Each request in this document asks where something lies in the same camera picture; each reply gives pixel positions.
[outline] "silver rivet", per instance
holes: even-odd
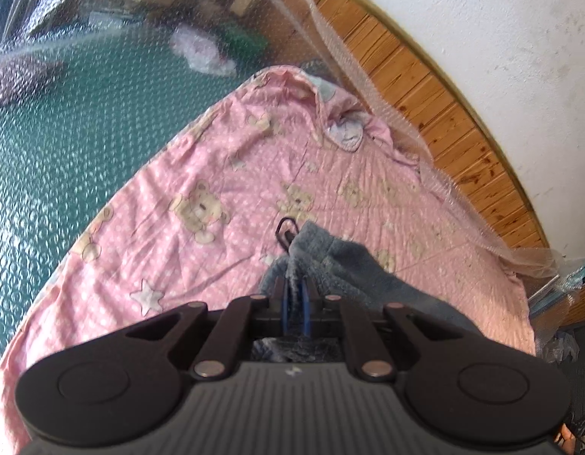
[[[200,361],[196,364],[194,371],[203,378],[219,376],[225,371],[225,365],[219,361]]]
[[[364,363],[362,365],[362,370],[368,376],[372,376],[373,378],[381,378],[382,376],[391,374],[393,368],[391,367],[391,364],[386,363],[385,361],[375,360]]]

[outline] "white star print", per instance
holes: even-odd
[[[141,290],[131,292],[130,297],[133,301],[136,301],[141,305],[141,314],[143,316],[149,313],[150,309],[157,311],[158,313],[162,312],[163,308],[158,301],[164,297],[164,293],[149,287],[148,281],[145,279],[141,281]]]

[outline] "white wall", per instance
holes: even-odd
[[[585,257],[585,0],[372,0],[463,92],[552,247]]]

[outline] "green floor mat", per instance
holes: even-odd
[[[37,45],[63,74],[0,109],[0,356],[43,283],[97,211],[151,156],[258,68],[191,71],[167,30]]]

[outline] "plastic sheet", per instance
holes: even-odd
[[[579,344],[571,334],[558,332],[545,344],[540,356],[548,363],[561,363],[567,357],[570,361],[576,361],[579,358]]]
[[[537,354],[554,337],[570,308],[579,299],[585,284],[585,259],[565,261],[558,272],[551,278],[525,281]]]
[[[169,45],[182,29],[208,40],[192,70]],[[0,63],[16,64],[0,68],[0,354],[110,196],[190,118],[268,65],[297,65],[348,88],[418,159],[424,187],[475,244],[519,274],[560,274],[557,253],[509,249],[434,168],[418,131],[381,98],[312,0],[0,0]]]
[[[223,77],[236,75],[236,62],[222,57],[215,39],[207,33],[179,24],[170,37],[170,47],[185,57],[192,70]]]

